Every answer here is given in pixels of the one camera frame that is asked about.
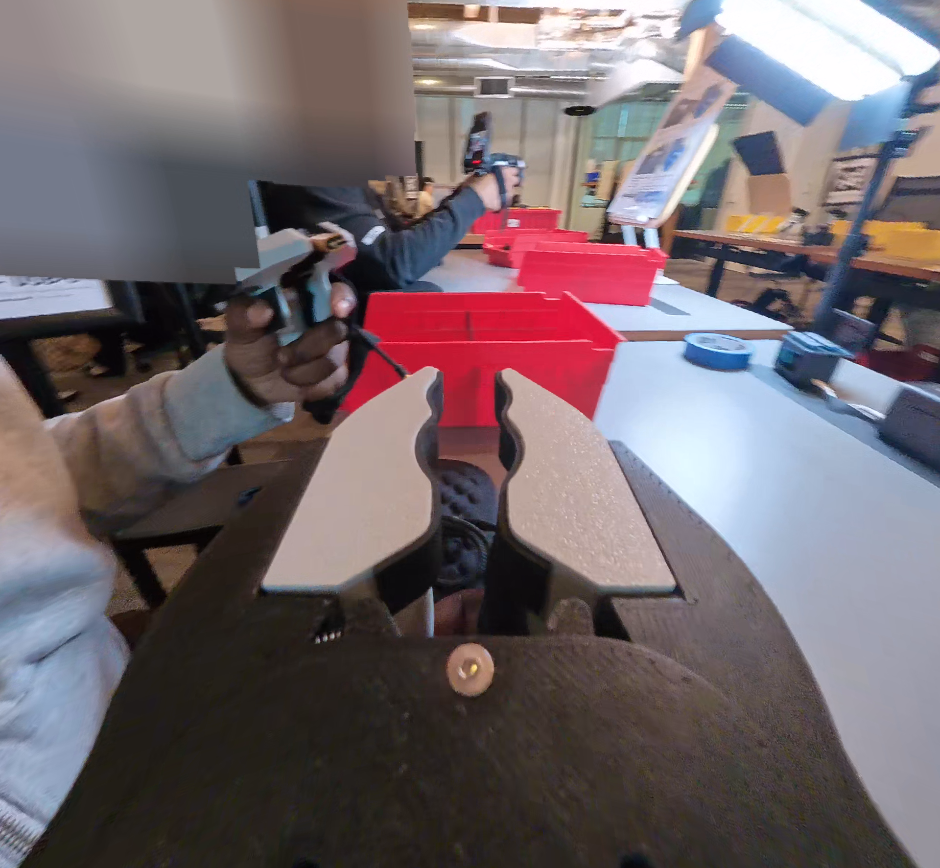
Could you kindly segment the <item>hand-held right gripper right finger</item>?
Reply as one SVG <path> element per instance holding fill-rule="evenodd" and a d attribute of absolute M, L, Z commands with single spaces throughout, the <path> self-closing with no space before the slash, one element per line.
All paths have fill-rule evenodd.
<path fill-rule="evenodd" d="M 592 420 L 505 369 L 494 380 L 499 490 L 479 630 L 526 635 L 558 606 L 663 598 L 677 580 L 610 443 Z"/>

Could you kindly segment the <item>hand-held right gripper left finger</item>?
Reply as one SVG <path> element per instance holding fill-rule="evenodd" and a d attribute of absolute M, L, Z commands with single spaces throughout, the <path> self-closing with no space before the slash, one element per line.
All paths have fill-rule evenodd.
<path fill-rule="evenodd" d="M 276 545 L 262 592 L 374 598 L 392 614 L 429 592 L 441 562 L 432 463 L 442 408 L 443 375 L 424 367 L 335 428 Z"/>

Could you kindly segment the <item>person's left forearm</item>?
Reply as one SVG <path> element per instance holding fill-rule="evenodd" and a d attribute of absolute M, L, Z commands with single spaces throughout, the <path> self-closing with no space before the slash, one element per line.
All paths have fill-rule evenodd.
<path fill-rule="evenodd" d="M 229 451 L 292 420 L 296 400 L 265 399 L 236 371 L 233 345 L 182 370 L 45 423 L 90 533 L 112 535 L 217 469 Z"/>

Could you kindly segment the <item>person's left hand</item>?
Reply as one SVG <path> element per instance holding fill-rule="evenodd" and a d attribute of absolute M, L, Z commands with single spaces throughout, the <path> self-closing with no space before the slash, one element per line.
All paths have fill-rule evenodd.
<path fill-rule="evenodd" d="M 230 298 L 225 318 L 223 360 L 235 383 L 256 405 L 306 403 L 335 394 L 347 381 L 347 320 L 357 302 L 351 287 L 333 282 L 332 315 L 299 339 L 281 345 L 269 332 L 269 305 L 247 296 Z"/>

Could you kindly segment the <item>red plastic bin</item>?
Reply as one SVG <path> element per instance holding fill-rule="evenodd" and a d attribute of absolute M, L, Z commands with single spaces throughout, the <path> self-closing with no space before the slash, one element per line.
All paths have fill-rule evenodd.
<path fill-rule="evenodd" d="M 553 244 L 582 244 L 591 240 L 583 231 L 548 228 L 508 228 L 487 231 L 482 236 L 481 250 L 494 266 L 518 269 L 528 251 Z"/>
<path fill-rule="evenodd" d="M 659 249 L 541 241 L 523 251 L 515 281 L 551 298 L 571 294 L 583 303 L 646 307 L 666 261 Z"/>
<path fill-rule="evenodd" d="M 468 230 L 470 235 L 497 231 L 552 231 L 559 227 L 562 211 L 548 207 L 512 207 L 500 212 L 486 212 Z"/>
<path fill-rule="evenodd" d="M 625 341 L 570 294 L 385 292 L 370 296 L 364 325 L 408 373 L 440 371 L 450 428 L 496 425 L 494 381 L 507 369 L 592 418 Z"/>

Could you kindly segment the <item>blue tape roll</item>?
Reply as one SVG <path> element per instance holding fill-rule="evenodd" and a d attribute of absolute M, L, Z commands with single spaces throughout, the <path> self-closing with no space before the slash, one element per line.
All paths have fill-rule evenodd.
<path fill-rule="evenodd" d="M 684 337 L 683 357 L 699 367 L 732 372 L 747 369 L 754 346 L 741 338 L 716 332 L 694 332 Z"/>

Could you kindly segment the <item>dark blue box device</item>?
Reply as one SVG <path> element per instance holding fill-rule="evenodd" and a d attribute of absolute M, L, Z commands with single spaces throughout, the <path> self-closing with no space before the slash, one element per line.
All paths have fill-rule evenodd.
<path fill-rule="evenodd" d="M 843 359 L 853 354 L 825 336 L 807 331 L 789 331 L 781 340 L 774 371 L 798 389 L 814 381 L 829 383 Z"/>

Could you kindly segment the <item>long wooden table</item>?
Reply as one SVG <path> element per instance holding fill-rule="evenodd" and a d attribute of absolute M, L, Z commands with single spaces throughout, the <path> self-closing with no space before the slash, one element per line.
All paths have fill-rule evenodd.
<path fill-rule="evenodd" d="M 804 245 L 799 241 L 773 235 L 735 235 L 704 230 L 678 230 L 673 243 L 680 239 L 693 241 L 701 253 L 713 261 L 707 294 L 716 297 L 722 284 L 725 266 L 770 267 L 771 255 L 801 258 L 821 265 L 827 273 L 835 263 L 840 249 L 831 246 Z M 874 302 L 875 317 L 883 319 L 891 307 L 939 309 L 939 264 L 903 260 L 862 259 L 852 262 L 850 285 L 840 300 L 839 308 L 849 298 L 869 298 Z"/>

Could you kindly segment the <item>person's pale hoodie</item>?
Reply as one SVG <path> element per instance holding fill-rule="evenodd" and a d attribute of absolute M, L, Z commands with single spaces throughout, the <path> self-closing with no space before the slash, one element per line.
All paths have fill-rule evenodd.
<path fill-rule="evenodd" d="M 106 616 L 115 560 L 65 458 L 1 372 L 1 861 L 19 866 L 71 791 L 125 670 Z"/>

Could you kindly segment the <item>white poster board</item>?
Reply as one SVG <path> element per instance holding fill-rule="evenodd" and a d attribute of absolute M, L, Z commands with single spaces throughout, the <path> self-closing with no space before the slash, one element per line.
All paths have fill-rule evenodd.
<path fill-rule="evenodd" d="M 658 229 L 668 220 L 711 153 L 737 88 L 707 66 L 683 84 L 608 204 L 609 222 Z"/>

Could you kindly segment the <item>grey box device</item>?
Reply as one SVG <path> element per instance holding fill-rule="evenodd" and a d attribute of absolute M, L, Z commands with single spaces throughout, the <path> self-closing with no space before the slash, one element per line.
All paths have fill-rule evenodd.
<path fill-rule="evenodd" d="M 938 455 L 938 383 L 904 383 L 878 426 L 878 437 L 910 455 Z"/>

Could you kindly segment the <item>black light stand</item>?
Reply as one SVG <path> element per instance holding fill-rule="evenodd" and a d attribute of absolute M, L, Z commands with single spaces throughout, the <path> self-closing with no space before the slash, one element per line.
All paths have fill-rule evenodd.
<path fill-rule="evenodd" d="M 850 285 L 852 262 L 866 250 L 863 227 L 874 212 L 888 170 L 895 160 L 907 155 L 918 139 L 917 133 L 911 129 L 908 122 L 921 114 L 938 110 L 938 102 L 920 98 L 925 90 L 938 84 L 938 75 L 938 64 L 934 64 L 926 73 L 905 79 L 899 86 L 900 97 L 893 99 L 889 105 L 892 115 L 885 117 L 885 122 L 879 123 L 879 133 L 885 139 L 878 149 L 872 175 L 852 217 L 850 230 L 840 247 L 835 263 L 826 275 L 822 296 L 813 317 L 812 330 L 815 333 L 828 335 L 831 332 L 836 322 L 835 313 L 839 309 L 840 300 Z"/>

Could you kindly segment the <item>open cardboard box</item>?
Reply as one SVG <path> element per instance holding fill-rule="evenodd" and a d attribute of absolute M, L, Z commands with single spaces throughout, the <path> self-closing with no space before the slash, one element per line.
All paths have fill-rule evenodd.
<path fill-rule="evenodd" d="M 742 135 L 734 151 L 746 169 L 745 212 L 754 216 L 787 216 L 793 210 L 793 190 L 784 158 L 772 131 Z"/>

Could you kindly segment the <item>bright studio light panel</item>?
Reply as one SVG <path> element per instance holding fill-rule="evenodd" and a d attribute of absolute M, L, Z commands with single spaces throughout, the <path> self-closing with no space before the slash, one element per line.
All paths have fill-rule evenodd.
<path fill-rule="evenodd" d="M 802 126 L 938 64 L 938 35 L 880 0 L 690 0 L 676 39 L 708 28 L 705 65 Z"/>

